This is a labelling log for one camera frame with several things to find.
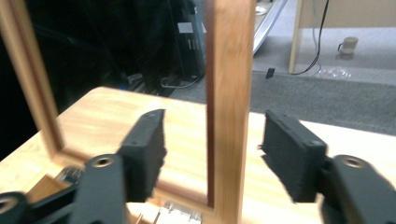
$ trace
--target wooden frame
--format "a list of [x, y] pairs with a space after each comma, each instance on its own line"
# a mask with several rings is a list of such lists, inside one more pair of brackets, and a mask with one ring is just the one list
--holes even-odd
[[[252, 0], [205, 0], [207, 204], [157, 189], [165, 198], [202, 211], [206, 223], [229, 224], [241, 220], [255, 4]], [[8, 53], [49, 155], [66, 161], [87, 160], [87, 156], [71, 153], [65, 148], [24, 1], [0, 0], [0, 24]]]

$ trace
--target wooden tabletop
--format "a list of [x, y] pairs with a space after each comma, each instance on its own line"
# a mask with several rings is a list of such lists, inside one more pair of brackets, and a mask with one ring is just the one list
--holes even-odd
[[[164, 108], [168, 155], [163, 183], [206, 194], [205, 105], [128, 91], [98, 88], [58, 117], [67, 148], [92, 156], [114, 153], [138, 118]], [[250, 113], [247, 138], [243, 223], [320, 223], [318, 204], [293, 204], [260, 157], [264, 115]], [[367, 160], [396, 186], [396, 137], [303, 122], [329, 145], [329, 156], [347, 154]], [[28, 191], [45, 174], [62, 167], [46, 153], [40, 133], [0, 162], [0, 192]]]

